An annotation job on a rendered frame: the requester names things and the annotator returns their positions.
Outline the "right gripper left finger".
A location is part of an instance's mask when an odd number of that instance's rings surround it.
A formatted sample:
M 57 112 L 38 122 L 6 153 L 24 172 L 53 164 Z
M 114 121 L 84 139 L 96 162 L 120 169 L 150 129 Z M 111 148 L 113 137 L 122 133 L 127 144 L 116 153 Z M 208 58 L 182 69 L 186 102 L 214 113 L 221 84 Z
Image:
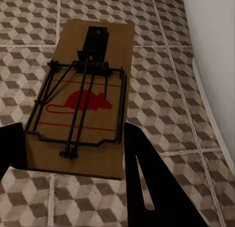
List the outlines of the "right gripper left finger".
M 23 132 L 20 122 L 0 128 L 0 181 L 15 158 Z

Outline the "mousetrap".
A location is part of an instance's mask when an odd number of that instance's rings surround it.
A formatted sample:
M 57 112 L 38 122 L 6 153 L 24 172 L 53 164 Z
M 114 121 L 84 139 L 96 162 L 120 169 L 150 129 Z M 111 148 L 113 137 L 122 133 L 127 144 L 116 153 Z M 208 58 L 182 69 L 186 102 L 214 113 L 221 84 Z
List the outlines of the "mousetrap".
M 67 19 L 10 166 L 121 180 L 134 30 Z

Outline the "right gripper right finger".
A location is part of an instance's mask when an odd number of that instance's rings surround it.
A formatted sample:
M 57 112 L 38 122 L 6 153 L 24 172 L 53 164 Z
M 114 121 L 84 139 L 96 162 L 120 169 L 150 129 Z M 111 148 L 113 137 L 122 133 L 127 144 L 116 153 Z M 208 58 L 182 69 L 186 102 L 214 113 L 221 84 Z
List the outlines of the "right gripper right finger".
M 209 227 L 144 132 L 124 123 L 128 227 Z M 138 157 L 155 210 L 144 204 Z

